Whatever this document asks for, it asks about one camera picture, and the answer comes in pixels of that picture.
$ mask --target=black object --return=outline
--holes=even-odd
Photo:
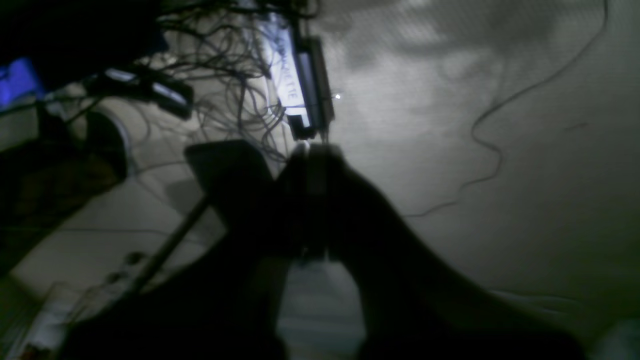
[[[296,67],[299,68],[298,77],[302,87],[302,94],[307,106],[309,122],[315,132],[327,133],[329,123],[335,117],[329,78],[326,73],[326,64],[322,51],[322,42],[319,38],[311,37],[297,44]],[[297,126],[297,119],[288,117],[292,126],[295,140],[310,138],[309,130]]]
[[[493,298],[425,248],[335,148],[296,149],[260,203],[269,208],[247,209],[243,226],[188,269],[72,329],[60,358],[285,359],[275,336],[280,296],[291,261],[315,245],[359,287],[369,336],[362,359],[584,359],[569,335]]]
[[[119,96],[158,106],[188,120],[193,111],[193,88],[162,72],[141,65],[111,67],[84,81],[90,96]]]
[[[112,272],[104,280],[104,283],[107,285],[113,285],[116,282],[122,280],[123,277],[127,277],[126,274],[120,272]]]
[[[129,144],[117,119],[104,112],[91,111],[86,115],[86,123],[85,152],[97,155],[111,165],[118,180],[126,179],[130,165]]]
[[[124,263],[129,266],[137,265],[142,261],[142,259],[146,258],[147,255],[144,252],[131,252],[127,254],[124,258]]]
[[[228,229],[243,222],[273,185],[264,157],[244,140],[194,145],[184,157]]]
[[[48,91],[168,48],[156,0],[3,2],[0,65],[31,60]]]

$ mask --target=electronic device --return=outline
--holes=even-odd
[[[193,110],[193,87],[142,65],[112,67],[84,81],[90,96],[119,96],[155,102],[175,116],[188,120]]]
[[[318,38],[300,38],[296,28],[283,23],[276,13],[259,22],[266,34],[263,53],[272,64],[271,79],[286,109],[293,138],[307,140],[328,132],[335,116],[322,43]]]
[[[155,0],[24,1],[3,6],[0,108],[27,90],[42,99],[108,67],[167,50],[157,13]]]

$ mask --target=tangled wires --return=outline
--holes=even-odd
[[[266,13],[276,13],[282,26],[297,29],[300,19],[313,16],[300,11],[284,3],[249,9],[222,2],[166,12],[158,24],[172,51],[141,63],[194,87],[198,133],[206,140],[210,131],[225,139],[243,138],[283,163],[287,150],[281,152],[274,134],[287,125],[285,109],[274,96],[276,84],[269,71],[278,64],[264,56],[269,53],[265,46],[274,46],[274,41],[258,22]]]

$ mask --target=wire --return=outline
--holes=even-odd
[[[297,22],[301,19],[296,17],[300,11],[292,5],[268,6],[257,11],[212,3],[202,5],[167,12],[159,20],[163,29],[175,34],[180,54],[173,64],[162,58],[148,61],[155,66],[162,64],[173,76],[182,76],[186,81],[207,80],[208,87],[223,89],[205,94],[194,103],[198,130],[183,135],[192,137],[201,133],[208,139],[207,129],[215,129],[225,139],[243,138],[268,159],[285,162],[287,156],[279,151],[273,136],[273,130],[284,117],[282,105],[272,105],[269,93],[273,58],[263,58],[257,40],[263,38],[265,44],[271,44],[273,37],[254,25],[254,16],[278,13],[290,22]],[[253,85],[253,79],[264,82],[264,91]]]
[[[561,78],[564,74],[566,74],[576,63],[578,63],[578,61],[580,61],[593,48],[593,46],[598,42],[598,40],[604,36],[604,34],[607,32],[607,29],[609,27],[609,18],[610,18],[609,0],[602,0],[602,25],[600,26],[600,29],[587,42],[587,44],[580,51],[578,51],[578,53],[573,58],[571,58],[571,60],[569,60],[565,65],[563,65],[560,69],[555,71],[546,79],[538,83],[535,83],[533,85],[530,85],[518,92],[515,92],[514,94],[510,95],[503,101],[498,102],[497,104],[494,104],[493,106],[489,107],[488,110],[486,110],[477,119],[475,119],[475,121],[473,122],[473,125],[471,126],[471,131],[470,131],[471,139],[481,147],[484,147],[485,149],[497,155],[496,166],[494,167],[493,171],[490,174],[488,174],[487,176],[479,177],[471,181],[467,181],[466,183],[463,183],[462,185],[460,185],[458,187],[458,191],[456,192],[455,200],[438,204],[436,206],[433,206],[432,208],[427,209],[426,211],[423,211],[422,213],[403,215],[403,217],[424,218],[442,209],[457,205],[460,203],[460,197],[462,195],[462,192],[464,192],[466,188],[475,184],[485,183],[487,181],[493,180],[496,177],[498,177],[500,175],[500,171],[504,166],[504,152],[499,146],[495,145],[494,143],[491,143],[489,141],[483,140],[480,137],[478,137],[478,135],[476,134],[478,127],[482,125],[486,121],[486,119],[491,117],[494,113],[497,113],[498,111],[503,109],[506,105],[511,104],[512,102],[520,99],[521,97],[529,94],[530,92],[540,87],[543,87],[549,83],[552,83],[553,81]]]
[[[80,96],[80,97],[57,97],[57,98],[53,98],[53,99],[48,99],[48,100],[44,100],[44,101],[35,101],[29,104],[24,104],[24,105],[18,105],[18,106],[14,106],[12,108],[8,108],[7,110],[4,111],[0,111],[0,118],[7,116],[7,115],[11,115],[12,113],[17,113],[20,111],[24,111],[24,110],[30,110],[33,108],[36,108],[42,104],[50,104],[50,103],[54,103],[54,102],[77,102],[77,101],[82,101],[82,100],[87,100],[87,99],[91,99],[91,97],[87,97],[87,96]]]
[[[289,145],[287,144],[287,132],[285,131],[285,123],[282,122],[282,126],[280,126],[282,128],[282,139],[284,139],[284,153],[285,155],[289,155]]]
[[[189,163],[187,161],[173,161],[173,162],[170,162],[170,163],[151,165],[149,167],[145,167],[143,169],[137,170],[136,171],[136,175],[139,176],[139,175],[142,175],[145,172],[148,172],[148,171],[151,171],[151,170],[164,168],[164,167],[170,167],[170,166],[174,166],[174,165],[189,165]]]

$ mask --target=cable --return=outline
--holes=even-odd
[[[232,4],[234,4],[233,1],[220,1],[220,0],[201,1],[197,4],[186,5],[186,6],[182,6],[180,8],[176,8],[172,10],[165,10],[160,14],[160,16],[188,13],[192,11],[199,11],[204,8],[217,9],[217,8],[222,8],[222,6],[224,5],[232,5]]]
[[[488,110],[486,110],[484,113],[482,113],[474,122],[473,125],[471,126],[471,139],[477,143],[478,145],[480,145],[481,147],[484,147],[485,149],[495,153],[497,155],[497,164],[495,166],[495,168],[493,169],[493,171],[488,174],[487,176],[483,176],[471,181],[467,181],[466,183],[463,183],[462,185],[460,185],[458,187],[458,191],[456,192],[456,197],[455,200],[449,201],[449,202],[444,202],[442,204],[438,204],[436,206],[433,206],[432,208],[427,209],[426,211],[423,211],[422,213],[418,213],[418,214],[409,214],[409,215],[403,215],[403,217],[405,218],[424,218],[432,213],[435,213],[437,211],[440,211],[444,208],[448,208],[450,206],[454,206],[457,205],[460,202],[460,197],[462,195],[462,192],[468,188],[469,186],[472,186],[474,184],[479,184],[479,183],[484,183],[490,180],[495,179],[496,177],[498,177],[500,175],[500,171],[502,170],[502,167],[504,165],[504,152],[502,151],[502,149],[500,147],[498,147],[497,145],[495,145],[494,143],[491,143],[489,141],[483,140],[481,138],[479,138],[476,135],[476,131],[478,129],[478,127],[483,124],[485,122],[486,119],[488,119],[489,117],[491,117],[491,115],[493,115],[494,113],[498,112],[499,110],[503,109],[503,107],[505,107],[508,104],[511,104],[512,102],[518,100],[519,98],[523,97],[524,95],[527,95],[528,93],[532,92],[533,90],[536,90],[542,86],[545,86],[555,80],[557,80],[558,78],[562,77],[564,74],[566,74],[579,60],[582,59],[583,56],[585,56],[592,48],[593,46],[598,42],[598,40],[600,38],[603,37],[603,35],[606,33],[608,27],[609,27],[609,17],[610,17],[610,13],[609,13],[610,9],[609,9],[609,0],[602,0],[602,25],[600,26],[600,29],[596,32],[596,34],[587,42],[587,44],[580,50],[578,51],[578,53],[571,58],[571,60],[569,60],[565,65],[563,65],[560,69],[558,69],[557,71],[555,71],[553,74],[551,74],[549,77],[547,77],[546,79],[535,83],[533,85],[530,85],[520,91],[515,92],[514,94],[510,95],[509,97],[507,97],[506,99],[504,99],[501,102],[498,102],[497,104],[489,107]]]
[[[8,108],[7,110],[0,111],[0,118],[4,117],[4,116],[7,116],[7,115],[11,115],[12,113],[17,113],[17,112],[20,112],[20,111],[33,109],[33,108],[36,108],[37,106],[40,106],[42,104],[50,104],[50,103],[55,103],[55,102],[76,102],[76,101],[82,101],[82,100],[87,100],[87,99],[91,99],[91,97],[87,97],[87,96],[58,97],[58,98],[53,98],[53,99],[44,100],[44,101],[35,101],[35,102],[29,103],[29,104],[18,105],[18,106],[14,106],[12,108]]]
[[[287,144],[287,132],[285,131],[285,123],[282,122],[281,124],[283,124],[282,126],[280,126],[282,128],[282,139],[284,140],[284,153],[285,155],[289,155],[289,145]]]
[[[253,14],[243,14],[239,26],[237,15],[233,9],[211,9],[194,6],[182,9],[179,15],[168,15],[159,21],[160,25],[176,32],[178,48],[182,43],[190,41],[192,53],[178,56],[176,63],[166,65],[167,69],[176,74],[185,74],[187,81],[209,80],[224,88],[222,98],[227,109],[222,108],[219,101],[207,94],[195,104],[198,132],[208,138],[205,129],[213,128],[226,133],[225,138],[239,135],[250,144],[256,146],[269,159],[284,162],[286,155],[281,154],[273,138],[272,131],[282,121],[278,117],[281,105],[272,106],[270,94],[257,90],[251,83],[252,79],[259,79],[266,83],[270,78],[268,65],[273,59],[266,61],[256,41],[256,35],[270,39],[261,29],[252,25]],[[281,8],[271,9],[271,12],[288,13]]]
[[[145,172],[151,171],[151,170],[155,170],[158,168],[164,168],[164,167],[170,167],[170,166],[174,166],[174,165],[189,165],[189,163],[187,161],[173,161],[171,163],[163,163],[163,164],[157,164],[157,165],[152,165],[149,167],[145,167],[143,169],[139,169],[136,171],[136,176],[142,175]]]

